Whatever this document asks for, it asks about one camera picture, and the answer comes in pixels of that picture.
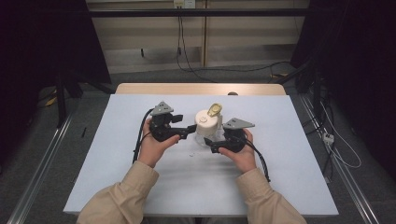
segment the gray plastic part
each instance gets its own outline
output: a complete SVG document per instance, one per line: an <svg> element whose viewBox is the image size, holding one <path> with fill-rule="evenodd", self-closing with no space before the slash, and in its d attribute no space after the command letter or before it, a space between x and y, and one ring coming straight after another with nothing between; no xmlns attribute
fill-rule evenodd
<svg viewBox="0 0 396 224"><path fill-rule="evenodd" d="M223 124L223 128L237 130L243 128L254 127L253 123L241 120L241 119L230 119L227 123Z"/></svg>
<svg viewBox="0 0 396 224"><path fill-rule="evenodd" d="M166 102L161 101L158 105L154 107L151 111L151 116L161 115L161 114L168 114L173 112L174 109L170 107Z"/></svg>

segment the white tabletop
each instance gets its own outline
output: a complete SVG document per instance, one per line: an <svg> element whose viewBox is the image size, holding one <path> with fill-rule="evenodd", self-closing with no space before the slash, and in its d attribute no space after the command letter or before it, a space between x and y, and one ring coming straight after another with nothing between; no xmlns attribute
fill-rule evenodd
<svg viewBox="0 0 396 224"><path fill-rule="evenodd" d="M254 123L249 128L264 156L271 186L303 216L333 216L338 211L318 167L289 96L112 95L64 211L78 214L98 190L123 179L132 163L138 129L145 113L164 100L184 115L172 127L187 127L195 114L213 103L223 106L223 121ZM256 157L258 167L261 163ZM160 173L145 216L245 216L232 161L200 147L190 134L169 148L157 163Z"/></svg>

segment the finger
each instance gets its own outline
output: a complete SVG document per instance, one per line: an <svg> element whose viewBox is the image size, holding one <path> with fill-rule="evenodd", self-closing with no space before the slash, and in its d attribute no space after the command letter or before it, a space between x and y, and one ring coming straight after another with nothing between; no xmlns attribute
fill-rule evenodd
<svg viewBox="0 0 396 224"><path fill-rule="evenodd" d="M253 143L253 134L248 129L244 129L244 132L247 135L247 140Z"/></svg>
<svg viewBox="0 0 396 224"><path fill-rule="evenodd" d="M230 158L232 161L235 160L235 153L230 151L230 150L228 150L225 147L219 147L219 153L221 153L222 155Z"/></svg>
<svg viewBox="0 0 396 224"><path fill-rule="evenodd" d="M164 147L163 150L166 150L167 148L176 144L178 142L178 140L180 140L180 135L178 135L178 134L166 139L165 141L162 142L162 145Z"/></svg>
<svg viewBox="0 0 396 224"><path fill-rule="evenodd" d="M151 119L146 119L145 124L143 125L143 135L146 135L149 133L149 123L151 122Z"/></svg>

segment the beige jacket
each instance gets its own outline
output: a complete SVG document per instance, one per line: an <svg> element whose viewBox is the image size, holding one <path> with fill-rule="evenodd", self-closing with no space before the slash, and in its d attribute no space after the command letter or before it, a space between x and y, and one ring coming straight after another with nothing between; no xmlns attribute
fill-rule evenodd
<svg viewBox="0 0 396 224"><path fill-rule="evenodd" d="M120 183L100 190L90 199L77 223L140 224L144 203L158 177L152 168L136 161ZM281 194L271 189L260 169L239 176L236 183L247 204L249 223L306 223Z"/></svg>

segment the human hand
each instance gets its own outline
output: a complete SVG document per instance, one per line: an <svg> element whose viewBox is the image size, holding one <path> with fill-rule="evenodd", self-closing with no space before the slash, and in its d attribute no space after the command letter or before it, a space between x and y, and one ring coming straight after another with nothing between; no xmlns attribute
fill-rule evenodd
<svg viewBox="0 0 396 224"><path fill-rule="evenodd" d="M154 168L165 150L180 139L180 135L174 135L163 142L157 141L149 131L149 123L151 119L146 119L143 126L143 139L140 148L138 161L145 163L147 166Z"/></svg>
<svg viewBox="0 0 396 224"><path fill-rule="evenodd" d="M247 140L253 143L253 135L251 132L248 129L244 129L244 132L247 135ZM230 158L243 174L257 168L256 160L254 159L254 150L248 145L245 145L242 150L237 153L225 147L220 147L219 153Z"/></svg>

